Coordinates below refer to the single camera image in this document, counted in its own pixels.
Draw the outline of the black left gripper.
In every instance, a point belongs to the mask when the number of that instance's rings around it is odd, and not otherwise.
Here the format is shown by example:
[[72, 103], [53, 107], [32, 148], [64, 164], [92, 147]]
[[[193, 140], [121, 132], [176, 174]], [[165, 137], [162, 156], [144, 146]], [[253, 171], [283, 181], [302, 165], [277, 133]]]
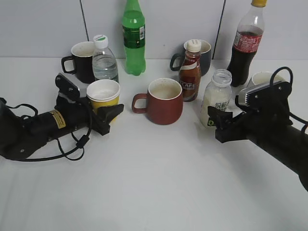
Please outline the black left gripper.
[[97, 112], [94, 112], [88, 99], [81, 98], [74, 102], [60, 92], [54, 109], [60, 112], [65, 121], [65, 127], [60, 129], [59, 135], [66, 135], [84, 127], [106, 135], [110, 132], [109, 124], [123, 112], [124, 105], [99, 107]]

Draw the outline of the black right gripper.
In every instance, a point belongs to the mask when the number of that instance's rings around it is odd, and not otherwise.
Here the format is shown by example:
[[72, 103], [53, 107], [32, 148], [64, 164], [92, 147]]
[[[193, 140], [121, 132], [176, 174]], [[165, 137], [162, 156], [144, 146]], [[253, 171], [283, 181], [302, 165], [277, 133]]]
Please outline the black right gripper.
[[281, 133], [293, 125], [289, 116], [277, 108], [241, 108], [237, 116], [233, 112], [221, 111], [213, 106], [207, 107], [210, 120], [216, 127], [215, 138], [221, 142], [268, 139], [275, 132]]

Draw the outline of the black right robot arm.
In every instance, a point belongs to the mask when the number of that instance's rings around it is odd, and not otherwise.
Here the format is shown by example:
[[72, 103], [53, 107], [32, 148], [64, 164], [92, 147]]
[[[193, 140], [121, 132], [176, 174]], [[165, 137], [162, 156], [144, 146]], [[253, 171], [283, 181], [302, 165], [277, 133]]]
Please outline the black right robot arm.
[[308, 136], [284, 121], [277, 114], [243, 106], [244, 111], [232, 116], [213, 106], [207, 108], [214, 120], [215, 138], [221, 142], [249, 140], [299, 177], [305, 189], [308, 188]]

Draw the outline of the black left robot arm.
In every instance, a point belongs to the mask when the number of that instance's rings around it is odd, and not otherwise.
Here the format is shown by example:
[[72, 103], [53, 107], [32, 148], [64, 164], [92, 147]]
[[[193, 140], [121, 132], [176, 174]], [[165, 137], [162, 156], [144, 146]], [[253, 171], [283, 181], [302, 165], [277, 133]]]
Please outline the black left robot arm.
[[[110, 131], [110, 123], [124, 110], [123, 104], [101, 106], [95, 112], [87, 98], [77, 101], [58, 95], [54, 110], [42, 114], [29, 104], [24, 104], [34, 111], [33, 116], [15, 115], [4, 98], [0, 100], [0, 155], [6, 159], [19, 162], [41, 162], [68, 158], [75, 151], [83, 150], [94, 130], [106, 135]], [[74, 131], [88, 128], [85, 135], [77, 138]], [[58, 146], [60, 155], [43, 158], [31, 158], [31, 155], [48, 142], [71, 134], [75, 147], [65, 152]]]

